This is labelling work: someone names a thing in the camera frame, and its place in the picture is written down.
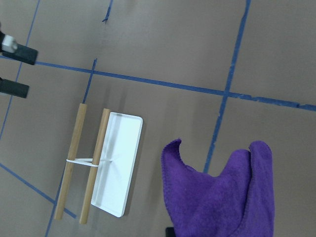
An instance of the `purple microfiber cloth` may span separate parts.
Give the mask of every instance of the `purple microfiber cloth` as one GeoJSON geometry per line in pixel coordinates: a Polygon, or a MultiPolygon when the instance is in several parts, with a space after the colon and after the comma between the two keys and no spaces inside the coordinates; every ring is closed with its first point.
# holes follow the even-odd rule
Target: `purple microfiber cloth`
{"type": "Polygon", "coordinates": [[[218,177],[180,157],[181,140],[162,151],[164,201],[177,237],[272,237],[272,153],[262,141],[233,152],[218,177]]]}

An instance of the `white plastic strap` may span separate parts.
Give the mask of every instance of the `white plastic strap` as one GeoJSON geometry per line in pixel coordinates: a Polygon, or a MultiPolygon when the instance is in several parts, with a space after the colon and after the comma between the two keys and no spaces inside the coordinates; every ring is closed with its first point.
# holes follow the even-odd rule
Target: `white plastic strap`
{"type": "Polygon", "coordinates": [[[91,163],[87,162],[86,160],[87,159],[75,159],[75,160],[66,159],[67,162],[71,162],[71,163],[83,164],[83,165],[92,166],[92,167],[99,167],[98,165],[91,164],[91,163]]]}
{"type": "Polygon", "coordinates": [[[78,158],[78,159],[76,158],[75,160],[92,162],[92,158],[78,158]]]}

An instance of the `blue tape line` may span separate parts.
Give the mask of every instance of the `blue tape line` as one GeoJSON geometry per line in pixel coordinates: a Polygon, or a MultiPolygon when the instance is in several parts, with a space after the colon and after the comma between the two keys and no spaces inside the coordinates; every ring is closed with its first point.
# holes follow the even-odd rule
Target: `blue tape line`
{"type": "Polygon", "coordinates": [[[92,77],[93,77],[93,73],[94,73],[94,69],[95,69],[95,65],[97,64],[97,61],[98,61],[97,58],[94,59],[94,61],[93,61],[93,65],[92,65],[92,69],[91,69],[91,73],[90,73],[87,89],[85,90],[84,98],[83,98],[83,101],[82,101],[83,104],[85,103],[85,100],[87,99],[87,95],[88,95],[88,92],[89,92],[89,89],[90,89],[90,84],[91,84],[91,80],[92,80],[92,77]]]}
{"type": "Polygon", "coordinates": [[[266,98],[266,97],[252,97],[251,95],[239,94],[239,93],[233,93],[233,92],[229,93],[229,97],[242,99],[242,100],[256,101],[256,102],[261,102],[261,103],[266,103],[266,104],[271,104],[271,105],[279,105],[279,106],[284,106],[284,107],[316,111],[315,105],[308,105],[308,104],[301,105],[300,103],[293,102],[293,101],[276,100],[276,99],[271,99],[271,98],[266,98]]]}
{"type": "Polygon", "coordinates": [[[1,128],[1,132],[0,132],[0,140],[1,140],[2,135],[3,135],[3,132],[4,132],[4,127],[5,127],[6,119],[8,118],[8,114],[9,114],[9,110],[10,110],[11,102],[12,102],[12,97],[13,97],[13,96],[10,96],[8,108],[6,109],[6,113],[5,113],[5,116],[4,116],[4,121],[3,121],[3,123],[2,123],[2,128],[1,128]]]}
{"type": "MultiPolygon", "coordinates": [[[[31,36],[31,32],[32,32],[32,28],[33,28],[34,21],[35,21],[35,17],[36,17],[36,14],[37,14],[37,12],[38,12],[39,4],[40,4],[40,0],[38,0],[38,3],[37,3],[36,8],[35,8],[35,13],[34,13],[34,15],[33,15],[31,27],[30,27],[30,30],[29,30],[29,33],[28,33],[28,37],[27,37],[25,46],[27,46],[28,43],[29,43],[29,39],[30,39],[30,36],[31,36]]],[[[17,73],[16,78],[15,78],[15,82],[17,82],[18,79],[19,79],[21,67],[22,67],[22,63],[20,63],[20,66],[19,66],[19,69],[18,69],[18,73],[17,73]]],[[[8,118],[8,114],[9,114],[9,110],[10,110],[10,107],[11,107],[11,103],[12,103],[12,96],[11,96],[11,98],[10,98],[8,107],[7,107],[7,109],[6,109],[4,121],[3,121],[3,123],[2,123],[2,128],[1,128],[1,132],[0,132],[0,140],[1,140],[2,135],[3,135],[3,132],[4,132],[4,127],[5,127],[6,120],[7,120],[7,118],[8,118]]]]}
{"type": "MultiPolygon", "coordinates": [[[[49,233],[50,228],[51,228],[51,223],[52,223],[52,221],[53,221],[53,216],[54,216],[54,213],[55,213],[55,210],[56,210],[57,201],[58,201],[58,197],[59,197],[59,193],[60,193],[60,189],[61,189],[61,184],[62,184],[63,177],[64,177],[64,172],[65,172],[65,168],[64,168],[63,174],[62,174],[62,176],[61,176],[60,182],[59,182],[59,186],[58,186],[57,194],[56,194],[56,197],[55,197],[53,209],[52,209],[52,211],[51,211],[50,218],[49,218],[49,221],[48,221],[48,225],[47,225],[45,237],[48,237],[48,233],[49,233]]],[[[66,209],[66,208],[64,208],[64,212],[66,212],[67,214],[69,214],[69,215],[70,215],[71,217],[73,217],[74,219],[76,219],[76,217],[77,217],[75,214],[73,214],[72,212],[70,212],[70,211],[69,211],[68,209],[66,209]]]]}
{"type": "Polygon", "coordinates": [[[20,177],[19,175],[17,175],[16,173],[14,173],[12,170],[10,170],[8,167],[4,166],[2,163],[0,163],[1,168],[3,168],[5,171],[7,171],[8,173],[12,174],[15,178],[17,178],[18,180],[20,180],[22,183],[24,183],[26,186],[28,186],[29,188],[33,189],[35,192],[37,192],[39,195],[41,195],[42,197],[44,197],[46,200],[48,200],[51,203],[54,203],[54,200],[49,197],[47,194],[43,193],[41,190],[39,190],[38,188],[36,188],[35,186],[33,186],[32,184],[30,184],[28,181],[26,181],[25,179],[23,179],[22,177],[20,177]]]}
{"type": "Polygon", "coordinates": [[[172,87],[172,88],[177,88],[177,89],[182,89],[182,90],[196,91],[196,92],[213,94],[213,95],[223,95],[224,94],[224,92],[221,90],[213,90],[213,89],[207,89],[207,88],[190,86],[190,85],[176,84],[176,83],[160,81],[160,80],[137,78],[137,77],[132,77],[132,76],[106,73],[106,72],[100,72],[100,71],[95,71],[94,74],[106,76],[106,77],[111,77],[111,78],[131,80],[131,81],[143,82],[143,83],[148,83],[148,84],[153,84],[153,85],[167,86],[167,87],[172,87]]]}
{"type": "Polygon", "coordinates": [[[28,37],[27,37],[27,39],[26,39],[26,44],[25,44],[25,46],[28,46],[28,44],[29,44],[29,40],[30,40],[30,36],[31,36],[32,29],[33,29],[34,21],[35,21],[36,15],[37,15],[37,13],[38,13],[39,4],[40,4],[40,0],[38,0],[38,4],[36,5],[36,8],[35,8],[35,13],[34,13],[34,16],[33,16],[33,19],[32,19],[31,27],[30,27],[30,30],[29,30],[28,37]]]}
{"type": "MultiPolygon", "coordinates": [[[[18,79],[19,79],[20,72],[21,72],[21,67],[22,67],[22,63],[20,63],[20,66],[19,66],[19,69],[18,69],[18,73],[17,73],[16,78],[15,78],[15,82],[17,82],[18,79]]],[[[2,123],[1,132],[0,132],[0,140],[2,138],[2,135],[3,135],[3,132],[4,132],[4,127],[5,127],[5,124],[6,124],[6,120],[7,120],[8,115],[9,115],[9,110],[11,108],[11,103],[12,103],[12,98],[13,98],[13,96],[10,97],[8,107],[6,108],[4,120],[3,120],[3,123],[2,123]]]]}
{"type": "Polygon", "coordinates": [[[89,70],[89,69],[75,68],[75,67],[63,66],[63,65],[53,64],[53,63],[36,62],[35,64],[36,65],[47,66],[47,67],[71,70],[71,71],[76,71],[76,72],[82,72],[82,73],[91,73],[91,70],[89,70]]]}
{"type": "MultiPolygon", "coordinates": [[[[42,192],[41,190],[39,190],[38,188],[36,188],[34,185],[30,184],[28,181],[26,181],[25,179],[23,179],[21,176],[19,176],[18,174],[14,173],[12,170],[10,170],[8,167],[6,167],[5,165],[3,165],[0,162],[0,167],[3,168],[5,171],[7,171],[9,174],[13,175],[15,178],[17,178],[18,180],[20,180],[22,183],[24,183],[26,186],[28,186],[29,188],[33,189],[36,193],[38,193],[39,195],[41,195],[43,198],[45,198],[46,200],[48,200],[49,202],[51,202],[52,204],[55,203],[54,199],[52,199],[51,197],[49,197],[47,194],[45,194],[44,192],[42,192]]],[[[64,210],[67,214],[69,214],[71,217],[76,218],[76,215],[74,213],[72,213],[70,210],[66,209],[64,210]]]]}
{"type": "MultiPolygon", "coordinates": [[[[11,58],[7,58],[2,55],[0,55],[0,58],[13,60],[11,58]]],[[[47,66],[47,67],[70,70],[70,71],[77,71],[77,72],[82,72],[82,73],[90,74],[92,72],[89,69],[69,67],[69,66],[63,66],[63,65],[52,64],[52,63],[36,62],[36,64],[47,66]]],[[[160,85],[160,86],[167,86],[167,87],[212,94],[212,95],[220,95],[220,96],[224,95],[224,91],[222,90],[214,90],[214,89],[208,89],[208,88],[203,88],[203,87],[176,84],[176,83],[171,83],[171,82],[166,82],[166,81],[158,81],[158,80],[152,80],[152,79],[146,79],[146,78],[137,78],[137,77],[132,77],[132,76],[125,76],[125,75],[106,73],[106,72],[100,72],[100,71],[94,71],[93,74],[106,76],[106,77],[112,77],[112,78],[118,78],[118,79],[131,80],[131,81],[136,81],[136,82],[143,82],[143,83],[154,84],[154,85],[160,85]]],[[[256,102],[272,104],[272,105],[280,105],[280,106],[297,108],[297,109],[302,109],[302,110],[316,111],[315,105],[309,105],[309,104],[300,105],[298,102],[292,102],[292,101],[277,100],[277,99],[266,98],[266,97],[252,97],[251,95],[233,93],[233,92],[229,92],[228,97],[242,99],[242,100],[256,101],[256,102]]]]}
{"type": "Polygon", "coordinates": [[[112,9],[112,4],[113,4],[113,0],[110,1],[110,5],[109,5],[109,8],[108,8],[107,14],[106,14],[106,16],[105,16],[105,18],[104,18],[104,20],[102,22],[106,22],[109,19],[110,12],[111,12],[111,9],[112,9]]]}
{"type": "Polygon", "coordinates": [[[209,166],[210,166],[211,158],[212,158],[212,155],[213,155],[213,152],[215,149],[215,144],[217,141],[219,129],[220,129],[221,124],[222,124],[222,119],[223,119],[223,115],[224,115],[225,107],[226,107],[226,103],[227,103],[227,98],[229,96],[229,91],[231,89],[231,85],[232,85],[232,81],[233,81],[233,77],[234,77],[236,62],[238,59],[238,53],[239,53],[239,49],[240,49],[240,45],[241,45],[243,31],[244,31],[245,24],[247,21],[247,16],[248,16],[250,4],[251,4],[251,0],[246,0],[245,12],[244,12],[244,15],[243,15],[241,22],[240,22],[238,36],[237,36],[237,40],[235,43],[235,48],[234,48],[234,53],[233,53],[233,58],[232,58],[232,63],[231,63],[230,69],[229,69],[226,87],[225,87],[225,91],[224,91],[224,95],[223,95],[223,99],[222,99],[222,103],[221,103],[221,107],[220,107],[220,111],[219,111],[219,116],[218,116],[217,121],[216,121],[211,145],[210,145],[210,148],[208,150],[208,154],[207,154],[207,158],[206,158],[206,162],[205,162],[205,166],[204,166],[204,170],[203,170],[204,173],[207,173],[209,170],[209,166]]]}

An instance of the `wooden dowel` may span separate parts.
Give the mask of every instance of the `wooden dowel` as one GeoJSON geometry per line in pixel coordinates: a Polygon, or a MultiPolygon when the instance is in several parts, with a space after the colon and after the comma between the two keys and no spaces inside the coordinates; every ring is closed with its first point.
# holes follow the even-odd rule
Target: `wooden dowel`
{"type": "MultiPolygon", "coordinates": [[[[95,164],[95,165],[99,165],[100,163],[101,152],[103,148],[105,133],[106,133],[108,122],[109,122],[110,112],[111,112],[110,110],[104,109],[102,113],[98,138],[97,138],[97,142],[96,142],[94,153],[93,153],[93,159],[92,159],[92,164],[95,164]]],[[[98,167],[93,167],[93,166],[90,167],[90,173],[88,177],[87,187],[85,189],[84,200],[83,200],[83,205],[82,205],[82,210],[81,210],[81,215],[80,215],[80,220],[79,220],[80,224],[86,224],[88,220],[97,171],[98,171],[98,167]]]]}
{"type": "MultiPolygon", "coordinates": [[[[86,104],[80,104],[78,113],[77,113],[77,118],[76,118],[76,123],[73,131],[73,136],[71,139],[70,147],[69,147],[69,152],[68,152],[68,158],[69,160],[75,160],[77,156],[77,151],[78,151],[78,146],[79,146],[79,141],[81,137],[81,132],[82,132],[82,127],[84,123],[84,118],[85,118],[85,113],[87,110],[87,105],[86,104]]],[[[57,206],[56,206],[56,211],[55,211],[55,220],[61,220],[63,217],[64,213],[64,208],[66,204],[66,199],[67,199],[67,194],[68,194],[68,189],[70,185],[70,180],[71,176],[73,173],[73,167],[74,163],[71,162],[66,162],[66,167],[64,171],[64,176],[63,176],[63,181],[61,184],[61,189],[57,201],[57,206]]]]}

